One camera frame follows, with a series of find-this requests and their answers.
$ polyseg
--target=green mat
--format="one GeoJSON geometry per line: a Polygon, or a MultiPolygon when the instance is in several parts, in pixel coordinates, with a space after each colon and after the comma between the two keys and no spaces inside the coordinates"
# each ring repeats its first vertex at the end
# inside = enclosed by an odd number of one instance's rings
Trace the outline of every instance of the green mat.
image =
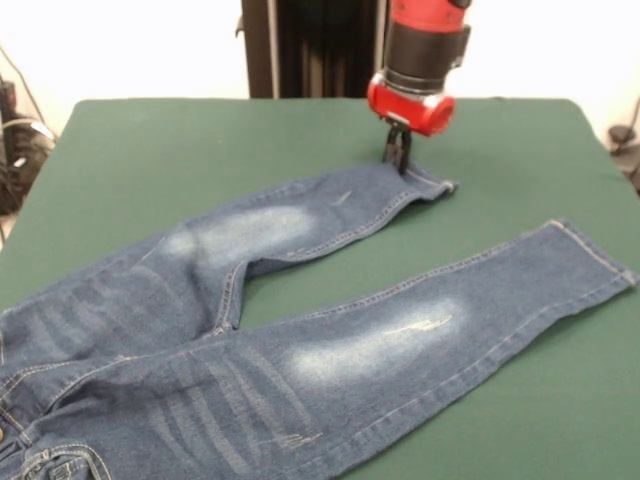
{"type": "MultiPolygon", "coordinates": [[[[0,308],[153,232],[291,179],[380,161],[360,100],[80,103],[0,253],[0,308]]],[[[633,188],[563,100],[461,100],[413,159],[460,184],[330,257],[249,282],[241,328],[325,307],[567,218],[640,271],[633,188]]],[[[351,479],[640,477],[640,294],[556,324],[351,479]]]]}

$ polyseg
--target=jeans leg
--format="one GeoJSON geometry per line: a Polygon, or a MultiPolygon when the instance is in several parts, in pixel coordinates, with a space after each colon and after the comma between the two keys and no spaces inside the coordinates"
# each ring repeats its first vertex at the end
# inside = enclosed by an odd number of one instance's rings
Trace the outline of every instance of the jeans leg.
{"type": "Polygon", "coordinates": [[[639,279],[551,221],[351,303],[121,359],[64,389],[77,365],[35,373],[0,391],[0,403],[33,455],[82,443],[112,478],[331,478],[482,383],[556,320],[639,279]]]}
{"type": "Polygon", "coordinates": [[[452,188],[416,165],[373,164],[231,202],[3,312],[0,364],[142,355],[237,328],[247,276],[331,253],[452,188]]]}

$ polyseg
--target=distressed scratch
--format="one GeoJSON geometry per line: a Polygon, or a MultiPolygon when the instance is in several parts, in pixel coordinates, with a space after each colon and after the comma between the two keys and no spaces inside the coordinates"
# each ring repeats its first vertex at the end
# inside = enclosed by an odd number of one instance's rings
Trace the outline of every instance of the distressed scratch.
{"type": "Polygon", "coordinates": [[[384,332],[385,335],[395,335],[397,333],[408,332],[408,331],[418,331],[418,332],[428,332],[429,330],[434,330],[439,328],[447,323],[449,320],[453,318],[453,315],[449,314],[444,320],[440,320],[439,322],[432,322],[431,320],[425,320],[424,322],[414,323],[413,325],[408,325],[402,328],[396,328],[395,330],[388,330],[384,332]]]}
{"type": "Polygon", "coordinates": [[[351,190],[346,192],[344,195],[342,195],[338,200],[333,202],[331,205],[334,205],[334,206],[342,205],[350,196],[351,196],[351,190]]]}
{"type": "Polygon", "coordinates": [[[283,435],[283,436],[279,436],[277,438],[274,438],[272,440],[264,440],[262,443],[271,443],[271,442],[277,442],[278,445],[280,445],[282,448],[289,448],[289,449],[294,449],[294,448],[300,448],[308,443],[313,442],[314,440],[320,438],[322,436],[321,433],[318,433],[316,435],[313,435],[311,437],[304,437],[298,433],[295,433],[293,435],[283,435]]]}
{"type": "Polygon", "coordinates": [[[145,255],[144,255],[140,260],[138,260],[138,261],[136,262],[136,264],[135,264],[132,268],[137,267],[137,266],[138,266],[138,265],[140,265],[142,262],[144,262],[144,261],[147,259],[147,257],[149,257],[151,254],[153,254],[153,252],[155,252],[155,251],[158,249],[158,247],[159,247],[160,245],[162,245],[162,242],[164,242],[164,239],[165,239],[165,238],[167,238],[167,237],[162,237],[162,238],[160,239],[160,241],[155,245],[155,247],[153,247],[151,250],[149,250],[149,251],[148,251],[148,252],[147,252],[147,253],[146,253],[146,254],[145,254],[145,255]]]}
{"type": "Polygon", "coordinates": [[[371,312],[365,328],[341,324],[339,336],[293,347],[292,372],[305,383],[378,381],[416,361],[429,346],[454,338],[465,312],[459,300],[450,298],[405,306],[401,312],[371,312]]]}

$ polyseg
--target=seam stitching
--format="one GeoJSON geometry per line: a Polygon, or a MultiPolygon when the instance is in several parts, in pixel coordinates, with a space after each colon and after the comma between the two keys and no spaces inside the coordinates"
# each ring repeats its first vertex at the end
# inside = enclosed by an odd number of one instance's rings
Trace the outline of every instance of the seam stitching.
{"type": "Polygon", "coordinates": [[[631,283],[631,285],[635,285],[636,284],[636,282],[633,280],[631,275],[629,275],[624,270],[621,271],[621,270],[617,269],[608,260],[606,260],[605,258],[603,258],[600,255],[598,255],[598,253],[596,251],[594,251],[594,249],[591,248],[589,245],[587,245],[587,243],[585,243],[584,240],[582,240],[580,238],[580,236],[576,235],[574,232],[569,230],[561,222],[558,222],[557,220],[551,220],[550,223],[552,223],[553,225],[558,227],[564,234],[566,234],[569,238],[571,238],[574,242],[576,242],[578,244],[578,246],[580,246],[585,252],[587,252],[591,257],[593,257],[594,260],[596,260],[601,265],[606,267],[607,270],[609,270],[609,271],[611,271],[613,273],[616,273],[618,275],[622,275],[627,281],[629,281],[631,283]]]}
{"type": "Polygon", "coordinates": [[[329,315],[333,315],[336,313],[343,313],[343,312],[351,312],[354,310],[358,310],[360,308],[364,308],[367,306],[370,306],[372,304],[378,303],[382,300],[385,300],[389,297],[392,297],[398,293],[401,293],[419,283],[422,283],[423,281],[429,279],[429,278],[434,278],[437,277],[439,275],[442,274],[446,274],[446,273],[453,273],[456,272],[458,270],[461,270],[462,268],[471,266],[471,265],[476,265],[478,263],[484,262],[486,260],[491,259],[492,257],[494,257],[495,255],[497,255],[498,253],[501,253],[505,250],[508,250],[509,248],[515,246],[516,243],[519,243],[519,241],[524,240],[536,233],[538,233],[539,231],[543,230],[546,227],[546,225],[543,225],[542,227],[537,228],[536,230],[533,230],[531,232],[525,233],[521,236],[519,236],[518,238],[510,241],[510,242],[506,242],[506,243],[502,243],[500,245],[496,245],[495,247],[486,250],[482,253],[479,253],[477,255],[474,255],[472,257],[467,258],[466,260],[461,260],[459,262],[456,263],[452,263],[450,265],[445,265],[443,267],[439,267],[436,268],[434,270],[431,270],[427,273],[424,273],[422,275],[418,275],[417,277],[413,277],[410,278],[408,280],[405,280],[397,285],[394,285],[392,287],[389,287],[385,290],[382,290],[381,292],[375,293],[373,295],[367,295],[363,298],[351,301],[349,303],[340,305],[338,307],[333,307],[330,308],[329,310],[325,310],[325,311],[319,311],[319,312],[314,312],[314,313],[310,313],[308,315],[305,315],[303,317],[299,317],[297,320],[309,320],[309,319],[315,319],[315,318],[322,318],[322,317],[326,317],[329,315]]]}
{"type": "Polygon", "coordinates": [[[231,311],[231,297],[233,295],[236,277],[243,265],[246,265],[246,262],[240,262],[236,268],[227,275],[227,280],[224,283],[222,292],[222,299],[220,300],[220,308],[214,322],[214,330],[217,328],[224,329],[225,323],[228,323],[229,312],[231,311]]]}
{"type": "Polygon", "coordinates": [[[9,378],[9,380],[7,380],[1,387],[0,387],[0,391],[5,390],[5,388],[11,383],[14,382],[15,383],[11,386],[11,388],[7,389],[6,391],[4,391],[2,393],[2,396],[0,397],[0,402],[3,401],[5,399],[5,397],[11,393],[11,391],[13,391],[13,389],[15,389],[18,385],[20,385],[20,383],[27,377],[35,374],[35,373],[40,373],[40,372],[46,372],[48,370],[53,370],[55,368],[59,368],[59,367],[63,367],[65,365],[70,365],[73,362],[62,362],[62,363],[50,363],[47,365],[40,365],[37,367],[29,367],[29,368],[25,368],[20,370],[19,372],[17,372],[15,375],[13,375],[11,378],[9,378]]]}

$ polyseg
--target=denim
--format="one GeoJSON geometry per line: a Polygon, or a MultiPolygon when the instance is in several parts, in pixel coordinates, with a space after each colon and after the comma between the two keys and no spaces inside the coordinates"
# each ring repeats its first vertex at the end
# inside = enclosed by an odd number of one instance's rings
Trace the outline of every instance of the denim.
{"type": "Polygon", "coordinates": [[[416,165],[296,181],[3,312],[0,478],[335,477],[558,319],[640,279],[551,220],[352,302],[238,328],[246,278],[331,253],[453,189],[416,165]]]}

